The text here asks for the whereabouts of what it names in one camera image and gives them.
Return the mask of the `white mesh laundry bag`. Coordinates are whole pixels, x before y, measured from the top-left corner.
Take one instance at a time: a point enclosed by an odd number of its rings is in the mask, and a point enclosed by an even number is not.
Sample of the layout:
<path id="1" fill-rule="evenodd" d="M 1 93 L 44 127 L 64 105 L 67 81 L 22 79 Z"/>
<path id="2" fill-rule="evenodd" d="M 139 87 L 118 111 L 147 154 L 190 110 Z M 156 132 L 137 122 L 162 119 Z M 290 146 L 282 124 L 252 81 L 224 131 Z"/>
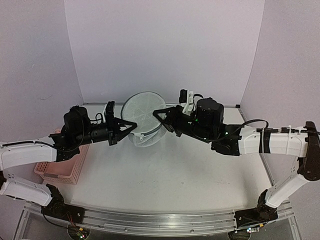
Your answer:
<path id="1" fill-rule="evenodd" d="M 152 91 L 137 93 L 123 104 L 120 112 L 121 118 L 137 124 L 137 128 L 132 130 L 128 136 L 136 147 L 150 147 L 164 137 L 167 130 L 153 116 L 153 112 L 165 108 L 165 100 L 158 93 Z"/>

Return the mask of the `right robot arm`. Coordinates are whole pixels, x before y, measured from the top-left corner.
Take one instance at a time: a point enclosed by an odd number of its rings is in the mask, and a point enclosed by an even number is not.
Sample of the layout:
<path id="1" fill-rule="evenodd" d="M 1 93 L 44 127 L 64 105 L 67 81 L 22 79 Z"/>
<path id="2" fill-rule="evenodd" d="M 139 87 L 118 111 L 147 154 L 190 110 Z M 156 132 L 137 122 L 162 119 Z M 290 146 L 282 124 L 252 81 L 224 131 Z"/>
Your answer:
<path id="1" fill-rule="evenodd" d="M 242 124 L 224 124 L 224 106 L 212 98 L 197 103 L 181 100 L 174 107 L 153 111 L 153 116 L 177 137 L 187 135 L 210 143 L 211 149 L 226 156 L 276 154 L 295 156 L 298 164 L 290 175 L 260 196 L 252 209 L 252 218 L 262 222 L 285 199 L 309 182 L 320 179 L 320 133 L 312 121 L 304 126 L 270 128 L 251 127 L 258 119 Z"/>

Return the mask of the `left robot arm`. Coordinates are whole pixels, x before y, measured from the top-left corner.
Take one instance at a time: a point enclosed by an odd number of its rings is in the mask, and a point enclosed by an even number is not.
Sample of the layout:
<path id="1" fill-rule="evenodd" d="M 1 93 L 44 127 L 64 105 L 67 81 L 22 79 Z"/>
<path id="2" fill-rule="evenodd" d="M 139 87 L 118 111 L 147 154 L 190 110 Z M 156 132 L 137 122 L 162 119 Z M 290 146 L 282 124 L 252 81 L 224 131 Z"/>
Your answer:
<path id="1" fill-rule="evenodd" d="M 0 193 L 47 207 L 57 219 L 67 214 L 64 199 L 55 186 L 37 184 L 15 177 L 7 169 L 39 162 L 64 162 L 80 154 L 80 147 L 99 142 L 116 145 L 137 128 L 135 122 L 114 116 L 110 101 L 100 119 L 91 120 L 85 107 L 73 106 L 63 116 L 59 133 L 34 140 L 0 144 Z"/>

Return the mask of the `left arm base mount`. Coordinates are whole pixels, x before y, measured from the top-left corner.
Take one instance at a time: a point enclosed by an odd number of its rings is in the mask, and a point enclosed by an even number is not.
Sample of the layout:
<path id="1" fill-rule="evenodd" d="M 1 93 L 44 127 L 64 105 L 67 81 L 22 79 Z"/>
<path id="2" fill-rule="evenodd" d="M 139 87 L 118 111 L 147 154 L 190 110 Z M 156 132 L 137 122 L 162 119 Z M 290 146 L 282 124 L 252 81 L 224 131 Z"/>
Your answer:
<path id="1" fill-rule="evenodd" d="M 49 216 L 55 219 L 69 221 L 73 224 L 81 224 L 85 209 L 80 206 L 65 203 L 65 200 L 58 188 L 51 184 L 46 184 L 50 191 L 51 201 L 47 206 L 41 207 L 41 213 L 45 217 Z"/>

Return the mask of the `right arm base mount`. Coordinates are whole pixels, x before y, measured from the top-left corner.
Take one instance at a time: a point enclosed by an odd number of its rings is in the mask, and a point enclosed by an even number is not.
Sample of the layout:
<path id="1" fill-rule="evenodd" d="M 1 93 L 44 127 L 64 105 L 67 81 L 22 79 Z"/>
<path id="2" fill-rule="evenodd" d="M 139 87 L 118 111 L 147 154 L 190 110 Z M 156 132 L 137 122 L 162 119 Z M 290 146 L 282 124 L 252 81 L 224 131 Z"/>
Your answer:
<path id="1" fill-rule="evenodd" d="M 234 218 L 237 229 L 266 224 L 278 219 L 277 208 L 272 208 L 266 204 L 267 191 L 266 189 L 261 193 L 256 207 L 235 211 Z"/>

